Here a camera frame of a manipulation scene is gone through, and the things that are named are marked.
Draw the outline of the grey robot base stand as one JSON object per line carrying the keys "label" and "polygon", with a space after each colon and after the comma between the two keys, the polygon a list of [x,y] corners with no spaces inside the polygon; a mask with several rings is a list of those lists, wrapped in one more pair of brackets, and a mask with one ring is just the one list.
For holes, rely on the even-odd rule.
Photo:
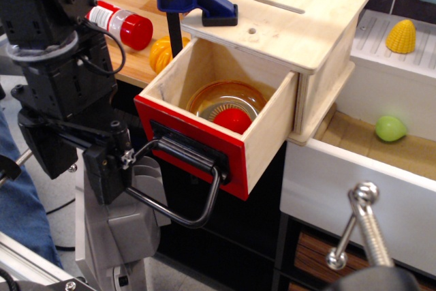
{"label": "grey robot base stand", "polygon": [[145,260],[170,223],[127,194],[101,205],[87,172],[76,177],[76,264],[95,290],[146,290]]}

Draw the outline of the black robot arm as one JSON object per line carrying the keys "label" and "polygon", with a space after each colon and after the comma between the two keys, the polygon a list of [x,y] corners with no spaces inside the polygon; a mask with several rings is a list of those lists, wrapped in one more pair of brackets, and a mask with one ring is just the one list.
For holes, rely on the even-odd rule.
{"label": "black robot arm", "polygon": [[57,178],[78,160],[100,204],[131,185],[133,149],[111,101],[116,93],[106,32],[87,19],[96,0],[1,0],[7,54],[26,84],[12,96],[18,125],[44,172]]}

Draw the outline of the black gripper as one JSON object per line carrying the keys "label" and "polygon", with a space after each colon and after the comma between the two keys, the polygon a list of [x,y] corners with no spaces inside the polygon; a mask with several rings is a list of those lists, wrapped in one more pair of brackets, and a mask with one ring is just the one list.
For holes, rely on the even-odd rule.
{"label": "black gripper", "polygon": [[22,109],[18,125],[43,171],[55,179],[78,160],[83,160],[91,189],[99,204],[109,205],[128,186],[126,169],[135,162],[127,125],[120,121],[110,101],[110,92],[97,101],[87,99],[78,114],[58,119],[36,108],[33,90],[27,85],[12,89]]}

